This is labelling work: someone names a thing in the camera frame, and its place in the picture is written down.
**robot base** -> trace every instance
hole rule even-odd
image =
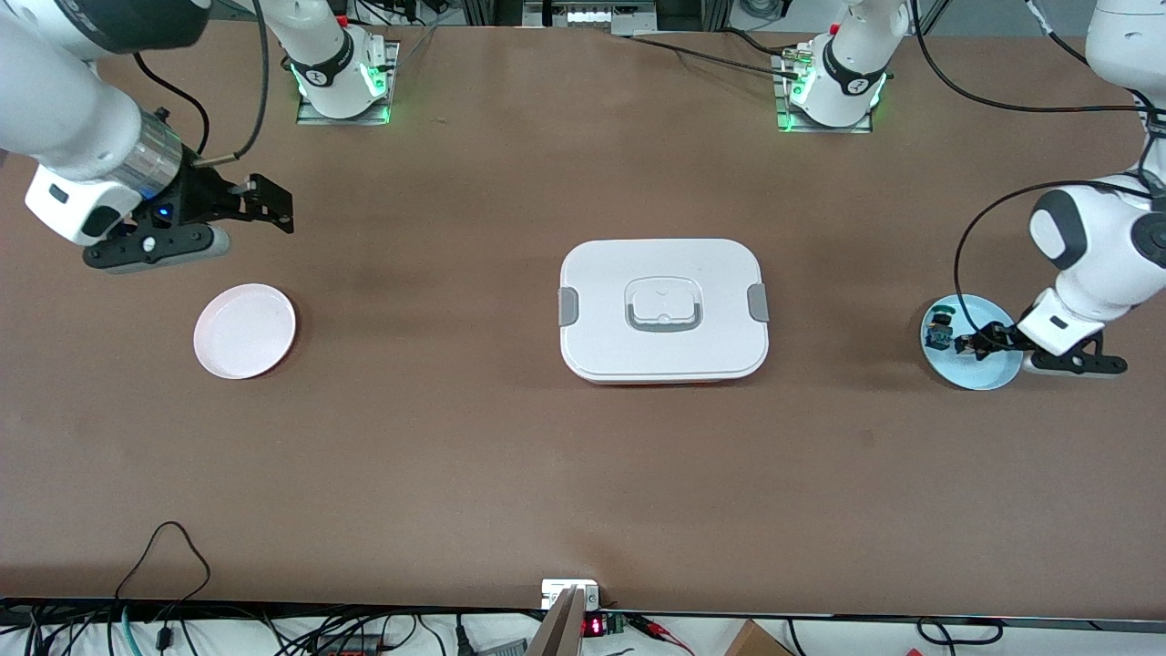
[[[396,61],[401,51],[401,44],[396,41],[384,42],[384,65],[387,69],[378,82],[385,85],[385,96],[378,98],[368,108],[354,117],[329,118],[316,111],[303,94],[300,96],[300,107],[296,111],[295,121],[297,125],[386,125],[392,114],[393,87],[396,85]],[[373,58],[380,61],[379,54],[374,52]]]
[[[971,313],[976,325],[985,325],[991,320],[999,320],[1005,325],[1013,323],[1009,312],[992,301],[971,294],[964,294],[963,301],[968,303],[968,312]],[[941,352],[923,346],[927,337],[927,324],[935,311],[935,305],[956,308],[955,313],[951,315],[953,336],[970,336],[975,331],[963,315],[963,310],[960,309],[960,301],[955,294],[944,296],[927,308],[919,325],[919,348],[923,351],[923,358],[927,359],[927,364],[936,374],[953,386],[965,390],[995,390],[1007,386],[1016,379],[1025,360],[1025,354],[1021,352],[993,353],[984,360],[977,361],[974,355],[956,355],[954,348]]]
[[[789,62],[779,55],[773,55],[770,57],[770,65],[774,70],[793,70],[789,68]],[[866,115],[862,118],[855,125],[848,125],[845,127],[830,127],[829,125],[822,125],[816,120],[809,118],[806,112],[789,101],[789,96],[793,94],[793,87],[798,82],[786,79],[784,77],[773,76],[773,97],[778,105],[778,127],[781,132],[834,132],[841,134],[869,134],[873,129],[873,124],[871,121],[871,112],[868,111]]]

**white plastic container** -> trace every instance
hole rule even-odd
[[[592,383],[742,379],[770,350],[761,267],[737,241],[588,241],[559,284],[563,360]]]

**black plug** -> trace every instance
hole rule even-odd
[[[169,649],[171,644],[174,644],[174,630],[170,627],[157,629],[157,637],[154,639],[154,649],[157,649],[157,653],[161,654]]]
[[[465,635],[465,627],[462,626],[462,615],[457,616],[457,656],[477,656],[473,647],[470,646],[470,636]]]

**white bracket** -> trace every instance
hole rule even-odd
[[[542,579],[542,606],[543,611],[549,611],[559,599],[560,593],[574,587],[583,588],[583,600],[586,602],[586,611],[599,609],[599,584],[591,579]]]

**teal cable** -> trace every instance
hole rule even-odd
[[[134,656],[142,656],[142,650],[138,649],[138,641],[134,640],[134,634],[129,630],[128,607],[121,609],[121,633],[126,634],[126,642],[129,643],[129,650],[134,653]]]

